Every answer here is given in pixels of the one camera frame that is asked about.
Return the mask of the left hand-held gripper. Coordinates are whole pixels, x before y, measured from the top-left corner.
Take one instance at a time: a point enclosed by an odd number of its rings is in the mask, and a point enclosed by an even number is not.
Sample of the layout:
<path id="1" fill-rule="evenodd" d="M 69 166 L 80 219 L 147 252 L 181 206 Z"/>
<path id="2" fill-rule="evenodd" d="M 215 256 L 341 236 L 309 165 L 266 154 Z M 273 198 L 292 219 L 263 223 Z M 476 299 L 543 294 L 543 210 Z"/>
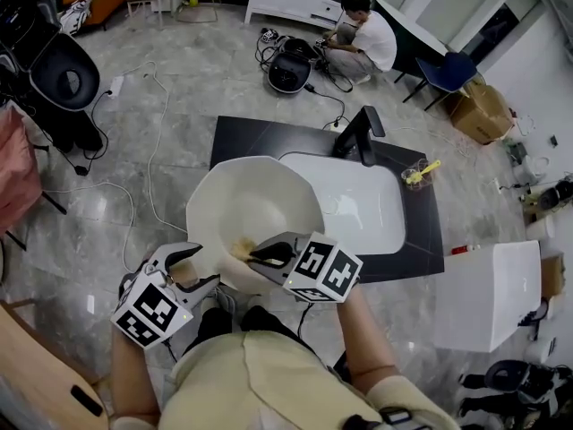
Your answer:
<path id="1" fill-rule="evenodd" d="M 150 257 L 155 269 L 151 274 L 146 274 L 143 266 L 124 275 L 111 323 L 144 349 L 171 338 L 192 319 L 193 308 L 219 284 L 218 275 L 199 279 L 190 287 L 175 280 L 178 263 L 201 249 L 202 245 L 192 242 L 161 245 Z"/>

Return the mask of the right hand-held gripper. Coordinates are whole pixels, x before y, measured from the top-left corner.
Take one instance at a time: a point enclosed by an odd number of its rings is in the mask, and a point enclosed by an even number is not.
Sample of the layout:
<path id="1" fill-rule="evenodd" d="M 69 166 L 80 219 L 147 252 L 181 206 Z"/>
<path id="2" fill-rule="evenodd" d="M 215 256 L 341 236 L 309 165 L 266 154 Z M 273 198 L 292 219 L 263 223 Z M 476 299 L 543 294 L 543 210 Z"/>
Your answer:
<path id="1" fill-rule="evenodd" d="M 363 262 L 339 242 L 318 232 L 285 232 L 260 243 L 254 258 L 295 258 L 274 264 L 249 260 L 248 266 L 308 303 L 343 303 L 359 279 Z"/>

